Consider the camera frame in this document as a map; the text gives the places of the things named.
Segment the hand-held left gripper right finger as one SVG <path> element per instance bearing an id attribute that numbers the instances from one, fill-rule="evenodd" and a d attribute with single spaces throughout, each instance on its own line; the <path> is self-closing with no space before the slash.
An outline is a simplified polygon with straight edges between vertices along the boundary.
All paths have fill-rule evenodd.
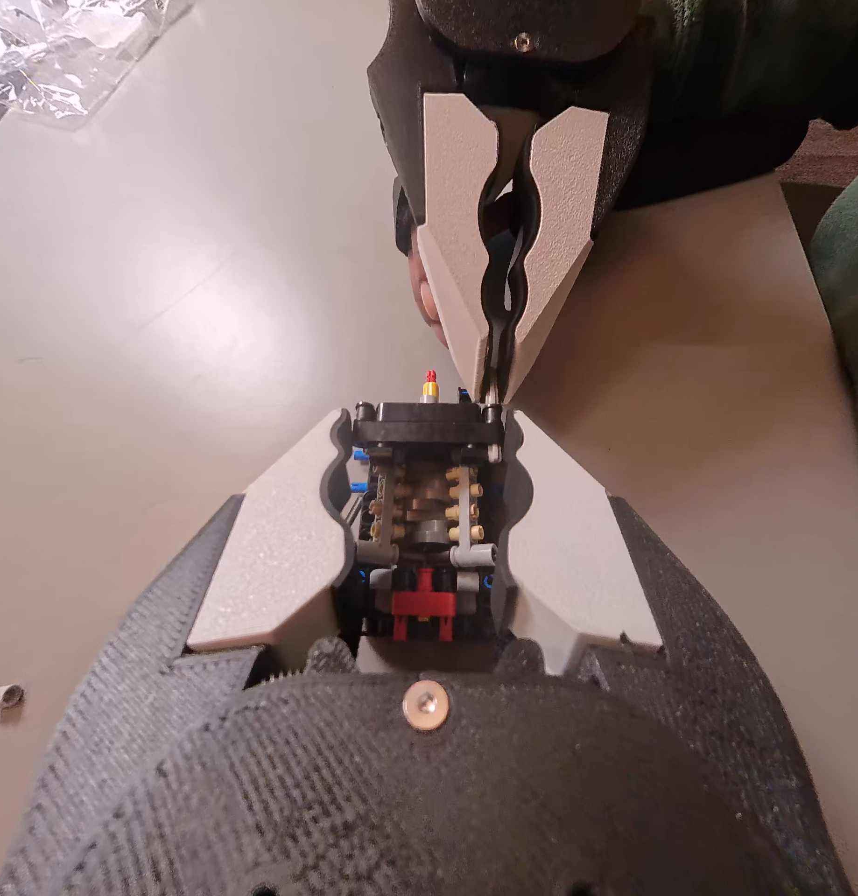
<path id="1" fill-rule="evenodd" d="M 554 676 L 593 647 L 662 648 L 605 488 L 519 410 L 507 416 L 503 466 L 497 626 L 534 643 Z"/>

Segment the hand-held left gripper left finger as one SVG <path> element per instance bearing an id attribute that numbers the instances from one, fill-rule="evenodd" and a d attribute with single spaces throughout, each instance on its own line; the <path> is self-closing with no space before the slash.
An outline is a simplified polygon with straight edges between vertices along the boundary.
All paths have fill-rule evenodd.
<path id="1" fill-rule="evenodd" d="M 342 518 L 352 422 L 333 409 L 246 488 L 187 639 L 197 654 L 251 646 L 306 658 L 338 633 L 333 588 L 353 565 Z"/>

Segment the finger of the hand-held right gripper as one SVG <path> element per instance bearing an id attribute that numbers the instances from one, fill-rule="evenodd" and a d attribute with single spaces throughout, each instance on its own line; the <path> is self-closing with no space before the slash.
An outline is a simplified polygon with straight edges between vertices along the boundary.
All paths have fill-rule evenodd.
<path id="1" fill-rule="evenodd" d="M 537 360 L 591 252 L 608 120 L 604 111 L 571 106 L 537 129 L 527 147 L 525 237 L 511 269 L 521 314 L 505 403 Z"/>
<path id="2" fill-rule="evenodd" d="M 465 95 L 428 93 L 423 142 L 424 222 L 417 243 L 451 356 L 478 400 L 491 339 L 482 305 L 489 254 L 479 214 L 498 164 L 499 132 Z"/>

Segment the lego car chassis model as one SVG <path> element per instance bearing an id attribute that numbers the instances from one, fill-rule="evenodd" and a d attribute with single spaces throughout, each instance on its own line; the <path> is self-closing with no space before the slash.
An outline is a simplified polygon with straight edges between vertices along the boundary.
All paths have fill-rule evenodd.
<path id="1" fill-rule="evenodd" d="M 335 598 L 341 636 L 395 644 L 487 643 L 500 629 L 493 586 L 508 521 L 505 415 L 460 388 L 440 399 L 435 371 L 416 402 L 359 402 L 351 500 L 354 570 Z"/>

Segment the person's right hand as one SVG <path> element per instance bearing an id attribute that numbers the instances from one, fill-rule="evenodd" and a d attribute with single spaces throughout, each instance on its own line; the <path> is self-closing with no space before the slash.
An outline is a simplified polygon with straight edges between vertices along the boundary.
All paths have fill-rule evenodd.
<path id="1" fill-rule="evenodd" d="M 411 229 L 410 249 L 408 251 L 408 273 L 418 312 L 423 321 L 433 331 L 438 341 L 443 346 L 447 347 L 448 342 L 436 308 L 435 297 L 428 282 L 427 273 L 420 256 L 416 227 Z"/>

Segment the clear plastic bag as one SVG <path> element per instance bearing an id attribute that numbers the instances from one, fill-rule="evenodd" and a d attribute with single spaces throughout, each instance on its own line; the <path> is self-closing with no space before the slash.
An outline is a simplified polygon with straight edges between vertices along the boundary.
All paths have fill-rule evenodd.
<path id="1" fill-rule="evenodd" d="M 86 118 L 192 1 L 0 1 L 0 108 Z"/>

